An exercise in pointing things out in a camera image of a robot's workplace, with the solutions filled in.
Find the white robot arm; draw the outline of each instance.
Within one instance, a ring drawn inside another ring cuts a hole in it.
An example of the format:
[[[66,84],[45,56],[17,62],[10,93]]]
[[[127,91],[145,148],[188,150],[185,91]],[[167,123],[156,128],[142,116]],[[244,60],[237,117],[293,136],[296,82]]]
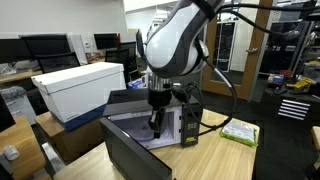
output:
[[[177,3],[147,43],[146,57],[155,75],[172,78],[199,72],[204,67],[201,58],[208,56],[208,50],[197,36],[210,17],[201,7],[206,6],[216,13],[223,3],[224,0],[180,0]]]
[[[146,59],[153,72],[148,78],[148,103],[153,107],[149,120],[155,138],[160,137],[165,106],[172,94],[170,80],[199,72],[205,65],[208,49],[197,36],[212,19],[224,0],[180,0],[169,18],[151,35]]]

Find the green package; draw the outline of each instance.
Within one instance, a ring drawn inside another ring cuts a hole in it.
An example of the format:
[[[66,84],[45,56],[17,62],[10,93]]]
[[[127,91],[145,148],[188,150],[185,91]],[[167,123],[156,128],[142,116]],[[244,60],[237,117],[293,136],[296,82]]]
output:
[[[240,122],[231,121],[222,128],[220,136],[232,139],[248,146],[256,147],[258,144],[255,141],[255,131],[256,130],[253,127]]]

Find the black cable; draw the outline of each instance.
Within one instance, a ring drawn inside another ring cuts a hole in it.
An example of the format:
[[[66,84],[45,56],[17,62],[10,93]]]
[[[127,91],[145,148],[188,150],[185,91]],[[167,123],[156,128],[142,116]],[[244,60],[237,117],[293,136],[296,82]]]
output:
[[[207,59],[204,59],[204,61],[212,68],[212,70],[215,69],[215,67],[214,67],[211,63],[209,63],[209,62],[207,61]],[[218,128],[223,127],[223,126],[225,126],[226,124],[228,124],[228,123],[232,120],[232,118],[233,118],[233,113],[234,113],[234,112],[236,111],[236,109],[237,109],[237,94],[236,94],[234,85],[231,83],[230,79],[229,79],[223,72],[221,72],[221,71],[218,70],[218,69],[217,69],[217,71],[219,71],[219,72],[221,73],[221,75],[224,77],[224,80],[227,81],[226,84],[228,84],[228,86],[230,86],[229,89],[230,89],[231,94],[232,94],[232,96],[233,96],[233,109],[232,109],[231,114],[228,116],[228,118],[227,118],[226,120],[224,120],[223,123],[221,123],[221,124],[219,124],[219,125],[208,125],[208,124],[205,124],[205,123],[201,122],[201,119],[199,119],[199,117],[197,117],[197,116],[195,115],[195,113],[193,112],[193,109],[192,109],[192,107],[191,107],[190,100],[189,100],[189,98],[187,98],[187,106],[188,106],[188,108],[189,108],[189,110],[190,110],[193,118],[194,118],[199,124],[201,124],[202,126],[209,128],[209,130],[200,133],[198,136],[207,134],[207,133],[209,133],[209,132],[211,132],[211,131],[215,131],[215,130],[217,130]],[[187,86],[189,86],[189,88],[191,88],[191,92],[192,92],[192,90],[193,90],[194,88],[197,89],[197,91],[198,91],[198,93],[199,93],[199,96],[200,96],[200,105],[203,106],[203,97],[202,97],[202,93],[201,93],[201,91],[200,91],[200,88],[196,85],[195,82],[191,82],[191,83],[187,84]]]
[[[226,8],[234,8],[234,7],[243,7],[243,8],[254,8],[254,9],[265,9],[265,10],[274,10],[274,11],[311,11],[311,10],[317,10],[320,9],[319,6],[315,7],[305,7],[305,8],[293,8],[293,7],[277,7],[277,6],[260,6],[256,4],[226,4],[221,6],[218,9],[218,12],[222,9]]]
[[[208,59],[203,59],[203,60],[208,64],[208,66],[211,67],[212,70],[215,70],[215,69],[216,69],[219,73],[221,73],[221,75],[222,75],[222,76],[225,78],[225,80],[227,81],[226,83],[228,84],[229,90],[230,90],[230,92],[231,92],[231,94],[232,94],[232,97],[233,97],[233,108],[232,108],[232,112],[230,113],[230,115],[228,116],[228,118],[223,121],[223,123],[215,126],[215,128],[211,128],[211,129],[208,129],[207,131],[204,131],[204,132],[200,133],[199,136],[204,135],[204,134],[207,134],[207,133],[209,133],[209,132],[211,132],[211,131],[214,131],[214,130],[216,130],[216,129],[218,129],[218,128],[221,128],[221,127],[225,126],[226,124],[228,124],[228,123],[232,120],[233,114],[234,114],[234,113],[236,112],[236,110],[237,110],[237,93],[236,93],[235,87],[234,87],[234,85],[232,84],[231,80],[230,80],[223,72],[221,72],[218,68],[214,67],[214,65],[211,64],[211,63],[208,61]]]
[[[247,22],[248,24],[250,24],[251,26],[253,26],[253,27],[265,32],[265,33],[275,34],[275,35],[279,35],[279,36],[285,36],[285,34],[283,34],[283,33],[279,33],[279,32],[276,32],[276,31],[271,31],[271,30],[265,29],[265,28],[257,25],[256,23],[252,22],[250,19],[246,18],[245,16],[243,16],[242,14],[240,14],[238,12],[231,11],[231,10],[222,10],[222,11],[220,11],[220,13],[231,13],[231,14],[234,14],[234,15],[238,16],[240,19],[242,19],[245,22]]]

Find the white container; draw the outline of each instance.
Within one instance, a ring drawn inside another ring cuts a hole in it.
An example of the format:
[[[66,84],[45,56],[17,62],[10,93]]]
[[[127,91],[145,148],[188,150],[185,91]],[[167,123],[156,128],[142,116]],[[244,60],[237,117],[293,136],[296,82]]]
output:
[[[9,161],[16,160],[20,156],[19,151],[14,145],[8,145],[4,147],[3,154],[7,157]]]
[[[101,116],[110,91],[126,88],[123,65],[106,62],[34,76],[32,82],[67,131]]]

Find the drawer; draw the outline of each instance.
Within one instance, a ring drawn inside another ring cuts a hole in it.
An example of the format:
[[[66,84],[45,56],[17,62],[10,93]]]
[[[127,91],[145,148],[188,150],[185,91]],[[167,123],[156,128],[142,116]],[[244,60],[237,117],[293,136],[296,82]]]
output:
[[[18,111],[23,108],[31,106],[29,99],[26,95],[19,97],[19,98],[16,98],[12,101],[6,102],[6,105],[7,105],[8,109],[10,110],[10,112],[15,112],[15,111]]]
[[[34,112],[34,110],[33,110],[33,108],[31,106],[23,108],[21,110],[12,111],[11,115],[14,118],[18,117],[18,116],[25,115],[25,116],[27,116],[30,125],[35,124],[34,118],[36,117],[36,113]]]

